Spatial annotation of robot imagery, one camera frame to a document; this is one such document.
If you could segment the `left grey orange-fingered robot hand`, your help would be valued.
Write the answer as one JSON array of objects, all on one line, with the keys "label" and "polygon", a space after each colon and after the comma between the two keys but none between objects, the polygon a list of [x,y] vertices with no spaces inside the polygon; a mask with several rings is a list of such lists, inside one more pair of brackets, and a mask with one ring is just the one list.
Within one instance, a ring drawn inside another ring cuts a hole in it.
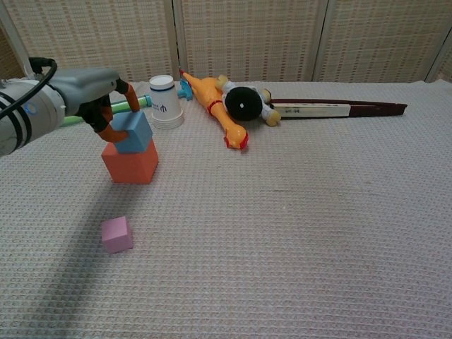
[{"label": "left grey orange-fingered robot hand", "polygon": [[66,116],[77,116],[91,126],[104,141],[118,143],[128,138],[127,131],[112,128],[110,93],[116,91],[126,98],[132,112],[140,110],[133,86],[122,80],[113,69],[66,69],[57,71],[50,80],[66,105]]}]

